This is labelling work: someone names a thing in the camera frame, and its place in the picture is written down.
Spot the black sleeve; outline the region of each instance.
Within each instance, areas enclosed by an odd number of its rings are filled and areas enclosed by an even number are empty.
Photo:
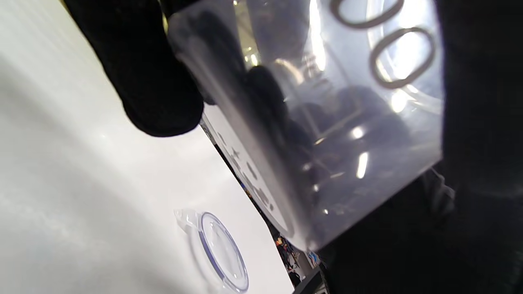
[[[153,136],[198,125],[202,98],[167,42],[157,0],[65,0],[136,127]],[[189,1],[167,3],[175,10]]]

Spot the gloved hand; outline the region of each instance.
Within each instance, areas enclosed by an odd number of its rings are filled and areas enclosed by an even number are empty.
[[[156,0],[65,2],[139,129],[166,137],[198,124],[201,95],[172,54]],[[436,2],[446,90],[436,169],[456,193],[434,193],[429,172],[324,248],[331,294],[523,291],[521,4]]]

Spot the printed number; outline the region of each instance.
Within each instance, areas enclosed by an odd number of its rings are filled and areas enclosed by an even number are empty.
[[[417,32],[425,35],[428,38],[428,41],[430,43],[430,53],[425,60],[423,64],[421,64],[415,71],[413,71],[408,77],[396,80],[396,81],[386,81],[383,76],[379,73],[378,67],[377,67],[377,61],[378,57],[380,56],[381,52],[387,48],[388,45],[392,44],[397,39],[401,38],[403,35],[410,33],[410,32]],[[420,75],[422,75],[432,64],[434,61],[434,58],[436,56],[436,44],[434,42],[434,38],[429,34],[428,31],[414,27],[414,28],[408,28],[408,29],[399,29],[390,35],[387,35],[383,40],[379,41],[376,47],[372,50],[372,53],[370,54],[370,68],[372,76],[376,79],[378,84],[380,84],[382,87],[387,89],[397,89],[404,87],[411,82],[413,82],[415,79],[417,79]]]
[[[375,27],[377,25],[380,25],[387,20],[391,19],[393,16],[395,16],[398,12],[400,12],[401,8],[403,8],[403,4],[405,4],[405,0],[397,0],[396,4],[394,4],[391,8],[389,8],[387,11],[385,11],[382,15],[373,18],[371,20],[367,20],[364,22],[352,22],[342,17],[340,13],[340,7],[342,5],[344,0],[332,0],[331,1],[331,12],[334,15],[334,17],[344,24],[347,27],[354,28],[354,29],[368,29]]]

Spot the black fabric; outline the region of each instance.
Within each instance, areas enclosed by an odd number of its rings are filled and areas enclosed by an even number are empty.
[[[167,43],[156,0],[65,0],[133,124],[169,137],[196,127],[203,101]]]
[[[291,279],[291,282],[295,288],[301,283],[300,276],[294,271],[289,272],[289,278]]]
[[[157,1],[65,2],[138,128],[169,136],[197,125],[202,98],[170,51]],[[418,179],[324,248],[331,294],[523,291],[523,4],[435,2],[447,101],[440,166],[455,199],[427,197]]]

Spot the transparent plastic lid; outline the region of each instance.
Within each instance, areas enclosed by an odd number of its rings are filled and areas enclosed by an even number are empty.
[[[182,228],[198,231],[202,249],[223,285],[237,293],[247,291],[249,278],[245,263],[223,223],[210,212],[183,209],[175,211],[175,215]]]

